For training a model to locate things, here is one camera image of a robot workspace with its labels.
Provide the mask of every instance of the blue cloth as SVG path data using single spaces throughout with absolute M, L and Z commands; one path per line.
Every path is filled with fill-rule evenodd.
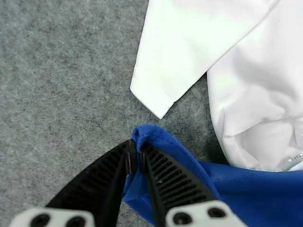
M 144 142 L 166 152 L 195 174 L 250 227 L 303 226 L 303 171 L 262 172 L 197 161 L 169 132 L 157 125 L 135 128 L 137 151 Z M 128 177 L 123 200 L 154 224 L 145 177 Z

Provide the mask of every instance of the white shirt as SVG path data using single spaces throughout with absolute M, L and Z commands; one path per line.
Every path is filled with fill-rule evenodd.
M 302 0 L 150 0 L 131 91 L 162 118 L 208 71 L 230 164 L 303 169 L 302 12 Z

